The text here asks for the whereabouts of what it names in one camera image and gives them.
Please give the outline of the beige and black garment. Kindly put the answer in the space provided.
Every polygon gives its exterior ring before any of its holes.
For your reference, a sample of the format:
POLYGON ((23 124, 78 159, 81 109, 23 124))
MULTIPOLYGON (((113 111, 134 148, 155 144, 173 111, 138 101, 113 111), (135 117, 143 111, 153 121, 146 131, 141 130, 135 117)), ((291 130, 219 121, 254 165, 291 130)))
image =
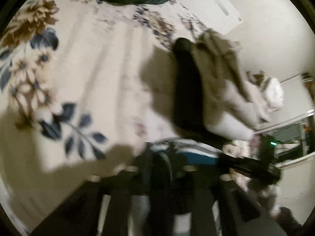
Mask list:
POLYGON ((213 29, 195 42, 178 38, 172 48, 177 62, 173 119, 193 134, 249 141, 270 121, 258 86, 239 59, 241 45, 213 29))

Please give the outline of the black grey white striped garment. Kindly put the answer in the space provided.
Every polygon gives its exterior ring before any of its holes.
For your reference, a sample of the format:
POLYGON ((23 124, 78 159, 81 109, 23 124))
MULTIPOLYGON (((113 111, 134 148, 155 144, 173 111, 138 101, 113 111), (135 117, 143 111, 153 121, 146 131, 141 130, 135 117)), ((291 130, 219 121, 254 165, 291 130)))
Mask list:
POLYGON ((190 139, 169 138, 147 142, 143 154, 149 159, 151 173, 154 170, 165 173, 166 178, 174 181, 185 174, 185 167, 215 166, 223 151, 190 139))

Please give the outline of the floral bundled cloth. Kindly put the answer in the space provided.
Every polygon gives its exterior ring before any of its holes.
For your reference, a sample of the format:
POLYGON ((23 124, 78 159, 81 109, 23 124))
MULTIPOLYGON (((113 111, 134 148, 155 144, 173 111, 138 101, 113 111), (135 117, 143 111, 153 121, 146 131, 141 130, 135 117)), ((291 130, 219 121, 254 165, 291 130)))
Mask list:
POLYGON ((277 78, 271 77, 263 71, 258 74, 247 71, 247 77, 251 83, 258 87, 270 112, 278 111, 284 107, 284 90, 277 78))

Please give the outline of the floral cream bed cover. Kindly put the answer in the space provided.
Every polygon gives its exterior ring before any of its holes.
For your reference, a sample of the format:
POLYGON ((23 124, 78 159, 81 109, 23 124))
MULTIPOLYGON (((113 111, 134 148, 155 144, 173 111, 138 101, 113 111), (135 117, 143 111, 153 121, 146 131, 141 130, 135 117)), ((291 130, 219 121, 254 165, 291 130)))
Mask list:
POLYGON ((229 0, 27 0, 1 38, 1 204, 17 228, 176 137, 174 41, 240 23, 229 0))

